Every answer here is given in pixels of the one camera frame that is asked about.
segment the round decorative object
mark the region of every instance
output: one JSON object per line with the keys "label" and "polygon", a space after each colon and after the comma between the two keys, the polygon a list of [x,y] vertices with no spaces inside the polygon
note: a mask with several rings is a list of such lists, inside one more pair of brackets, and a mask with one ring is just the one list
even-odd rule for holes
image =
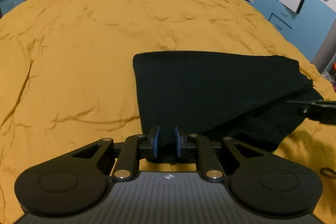
{"label": "round decorative object", "polygon": [[268,216],[312,212],[322,194],[317,174],[277,157],[246,159],[233,173],[230,188],[243,205]]}
{"label": "round decorative object", "polygon": [[83,159],[71,161],[37,165],[17,178],[15,194],[26,213],[69,216],[101,200],[107,190],[105,176]]}
{"label": "round decorative object", "polygon": [[50,193],[62,193],[71,190],[78,182],[77,176],[68,171],[52,171],[41,176],[40,187]]}

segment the wrinkled fabric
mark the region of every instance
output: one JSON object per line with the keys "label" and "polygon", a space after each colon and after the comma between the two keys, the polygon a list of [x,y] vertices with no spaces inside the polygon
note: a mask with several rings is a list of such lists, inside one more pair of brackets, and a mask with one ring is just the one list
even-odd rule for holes
{"label": "wrinkled fabric", "polygon": [[[286,56],[325,100],[336,100],[315,66],[243,0],[27,0],[0,20],[1,224],[23,214],[14,182],[25,169],[141,132],[132,58],[164,50]],[[275,154],[317,173],[336,170],[335,127],[305,120]],[[336,180],[321,178],[314,214],[334,224]]]}

